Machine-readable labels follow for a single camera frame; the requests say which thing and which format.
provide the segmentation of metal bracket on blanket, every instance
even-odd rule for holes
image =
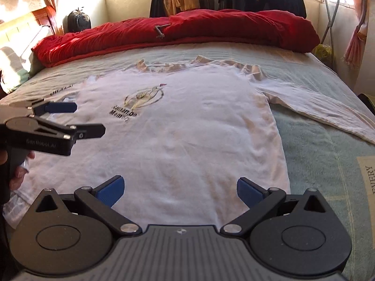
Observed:
[[[171,26],[171,24],[156,25],[155,26],[155,31],[157,31],[157,33],[159,34],[158,36],[156,36],[156,38],[164,39],[165,35],[162,33],[162,31],[160,29],[164,28],[164,27],[168,27],[168,26]]]
[[[124,188],[115,176],[74,194],[44,189],[12,236],[24,270],[15,280],[345,280],[339,272],[351,240],[317,189],[286,195],[242,177],[237,194],[250,209],[219,232],[163,225],[143,232],[110,208]]]
[[[0,105],[0,146],[8,153],[7,162],[0,166],[0,204],[9,201],[9,180],[30,150],[67,156],[77,140],[104,135],[102,124],[62,126],[39,117],[45,113],[72,113],[76,109],[75,103],[43,99]]]

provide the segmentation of beige printed patch on sheet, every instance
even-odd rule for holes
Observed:
[[[357,157],[366,187],[372,228],[372,249],[375,249],[375,156]]]

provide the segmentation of mattress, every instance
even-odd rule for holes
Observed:
[[[236,43],[180,44],[73,61],[44,69],[1,103],[43,98],[88,76],[123,69],[141,59],[147,63],[174,63],[193,60],[197,55],[259,65],[270,76],[320,92],[364,114],[370,113],[344,82],[312,54]],[[352,254],[345,276],[349,280],[368,280],[375,273],[372,266],[375,229],[371,224],[375,205],[368,201],[366,177],[359,165],[361,159],[357,158],[374,156],[375,146],[281,106],[271,105],[271,109],[282,138],[292,194],[301,194],[309,187],[322,192],[352,237]]]

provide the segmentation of red blanket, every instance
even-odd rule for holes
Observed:
[[[171,24],[158,35],[155,26]],[[46,67],[134,48],[181,43],[239,42],[307,53],[320,42],[311,22],[287,11],[193,10],[168,18],[137,18],[106,23],[81,33],[50,36],[33,51]]]

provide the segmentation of drying rack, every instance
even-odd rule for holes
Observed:
[[[339,5],[340,5],[340,0],[337,0],[337,3],[336,3],[336,7],[334,8],[334,12],[333,12],[333,16],[331,17],[331,13],[329,11],[329,6],[328,6],[328,1],[327,0],[324,0],[324,3],[326,4],[326,7],[327,7],[327,15],[328,15],[328,25],[327,25],[327,28],[326,28],[326,31],[324,33],[324,36],[322,38],[322,41],[320,42],[320,44],[323,44],[324,41],[326,40],[326,37],[327,37],[327,34],[328,34],[328,31],[330,32],[330,35],[331,35],[331,48],[332,48],[332,67],[333,67],[333,70],[335,70],[334,68],[334,46],[333,46],[333,30],[332,30],[332,26],[333,26],[333,23],[334,23],[334,20],[336,18],[336,15],[337,15],[337,10],[339,9]]]

